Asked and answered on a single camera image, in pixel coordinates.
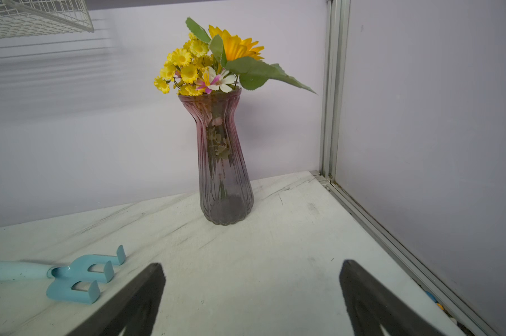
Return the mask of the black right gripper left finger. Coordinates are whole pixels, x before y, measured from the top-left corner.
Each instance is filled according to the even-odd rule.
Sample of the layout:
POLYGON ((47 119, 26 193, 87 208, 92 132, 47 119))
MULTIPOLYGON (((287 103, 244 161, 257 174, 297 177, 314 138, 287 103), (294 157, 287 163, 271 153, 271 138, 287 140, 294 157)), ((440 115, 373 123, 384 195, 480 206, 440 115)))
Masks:
POLYGON ((166 285, 160 263, 151 263, 70 335, 151 335, 166 285))

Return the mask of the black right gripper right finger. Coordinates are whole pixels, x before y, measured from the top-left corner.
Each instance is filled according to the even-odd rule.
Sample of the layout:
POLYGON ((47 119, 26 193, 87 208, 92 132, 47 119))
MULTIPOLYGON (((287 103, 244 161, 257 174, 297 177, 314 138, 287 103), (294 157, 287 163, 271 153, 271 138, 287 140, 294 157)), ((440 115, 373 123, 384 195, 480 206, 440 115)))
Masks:
POLYGON ((358 262, 344 260, 339 282, 355 335, 442 335, 358 262))

